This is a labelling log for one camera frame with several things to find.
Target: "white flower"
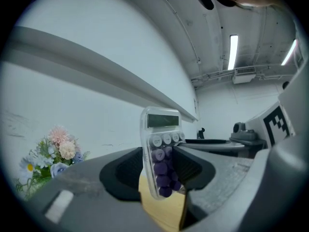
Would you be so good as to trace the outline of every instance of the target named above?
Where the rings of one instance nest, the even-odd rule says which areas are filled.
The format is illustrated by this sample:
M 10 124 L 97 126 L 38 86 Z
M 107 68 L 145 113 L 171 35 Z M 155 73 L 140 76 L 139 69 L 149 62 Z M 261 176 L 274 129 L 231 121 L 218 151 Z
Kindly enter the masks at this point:
M 21 159 L 20 163 L 20 178 L 19 181 L 22 185 L 26 184 L 33 176 L 33 171 L 36 166 L 34 159 L 28 155 Z
M 52 145 L 52 146 L 49 146 L 49 147 L 48 147 L 48 154 L 50 154 L 50 156 L 51 156 L 52 158 L 55 158 L 55 157 L 56 157 L 55 151 L 56 151 L 55 146 Z
M 48 165 L 52 165 L 54 162 L 54 159 L 52 158 L 46 158 L 42 155 L 38 155 L 37 157 L 37 165 L 40 168 L 46 168 Z
M 75 156 L 75 145 L 72 142 L 65 141 L 59 145 L 61 157 L 70 160 Z

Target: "calculator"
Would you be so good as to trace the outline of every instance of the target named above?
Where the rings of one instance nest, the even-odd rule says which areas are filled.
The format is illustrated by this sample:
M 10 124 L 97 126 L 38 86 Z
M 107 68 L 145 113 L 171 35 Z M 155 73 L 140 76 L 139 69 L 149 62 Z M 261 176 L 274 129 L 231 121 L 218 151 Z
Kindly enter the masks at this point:
M 179 111 L 146 107 L 140 116 L 144 168 L 151 195 L 162 200 L 182 187 L 173 169 L 173 146 L 185 140 Z

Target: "white wall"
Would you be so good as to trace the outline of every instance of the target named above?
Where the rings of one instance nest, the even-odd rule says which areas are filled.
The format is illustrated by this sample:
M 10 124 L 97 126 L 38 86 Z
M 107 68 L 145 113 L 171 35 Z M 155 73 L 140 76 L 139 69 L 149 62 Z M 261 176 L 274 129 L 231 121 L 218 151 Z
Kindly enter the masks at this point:
M 37 0 L 17 25 L 103 55 L 196 117 L 195 92 L 182 63 L 157 27 L 129 0 Z
M 228 139 L 237 122 L 246 122 L 278 101 L 285 81 L 222 83 L 197 91 L 199 126 L 207 139 Z
M 54 125 L 79 138 L 82 150 L 91 151 L 90 158 L 140 146 L 140 114 L 155 103 L 66 66 L 31 58 L 71 81 L 2 62 L 1 154 L 10 177 L 18 176 L 21 158 Z M 193 122 L 183 120 L 183 131 L 187 138 L 196 138 Z

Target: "calculator button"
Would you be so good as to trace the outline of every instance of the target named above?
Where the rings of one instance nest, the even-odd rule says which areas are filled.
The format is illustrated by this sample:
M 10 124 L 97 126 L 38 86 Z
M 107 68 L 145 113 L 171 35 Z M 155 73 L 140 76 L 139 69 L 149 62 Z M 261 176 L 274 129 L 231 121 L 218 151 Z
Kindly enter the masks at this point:
M 169 187 L 172 188 L 174 191 L 179 191 L 182 185 L 179 181 L 171 181 Z
M 172 147 L 171 146 L 166 146 L 166 147 L 163 148 L 163 150 L 164 150 L 166 159 L 171 158 L 171 156 L 172 156 Z
M 158 187 L 168 187 L 170 183 L 170 178 L 166 175 L 158 175 L 156 177 L 156 184 Z
M 171 188 L 159 188 L 159 194 L 165 198 L 172 195 L 173 190 Z
M 179 133 L 179 138 L 180 138 L 181 141 L 183 141 L 185 139 L 185 136 L 184 136 L 183 132 Z
M 171 138 L 173 143 L 177 143 L 179 141 L 179 136 L 175 132 L 171 134 Z
M 163 149 L 155 149 L 151 152 L 151 158 L 154 162 L 162 161 L 165 157 Z
M 156 175 L 167 174 L 167 172 L 168 172 L 168 167 L 167 167 L 167 165 L 165 163 L 158 162 L 158 163 L 154 164 L 154 173 Z
M 165 159 L 165 160 L 163 160 L 163 162 L 168 166 L 169 169 L 173 169 L 172 160 Z
M 158 148 L 162 145 L 162 139 L 159 136 L 151 136 L 149 139 L 149 144 L 151 147 Z
M 178 180 L 178 176 L 176 174 L 176 172 L 174 170 L 169 170 L 168 171 L 168 177 L 171 179 L 171 180 Z
M 162 135 L 161 138 L 162 138 L 162 142 L 165 145 L 169 145 L 172 142 L 172 139 L 171 139 L 170 135 L 168 135 L 168 134 Z

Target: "ceiling light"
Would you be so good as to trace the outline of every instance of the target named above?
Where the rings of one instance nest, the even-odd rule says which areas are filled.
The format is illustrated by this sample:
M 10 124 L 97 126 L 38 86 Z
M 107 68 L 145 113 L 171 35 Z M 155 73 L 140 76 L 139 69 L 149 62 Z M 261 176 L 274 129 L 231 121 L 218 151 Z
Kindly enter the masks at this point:
M 237 54 L 237 46 L 238 46 L 238 35 L 230 36 L 231 46 L 230 46 L 230 59 L 228 62 L 228 70 L 234 69 L 236 54 Z
M 291 48 L 290 48 L 290 51 L 289 51 L 288 54 L 286 55 L 286 57 L 285 57 L 285 59 L 284 59 L 284 61 L 282 62 L 281 65 L 285 65 L 285 64 L 286 64 L 286 62 L 289 60 L 290 56 L 292 55 L 292 53 L 293 53 L 295 47 L 296 47 L 296 40 L 293 41 L 293 44 L 292 44 L 292 46 L 291 46 Z

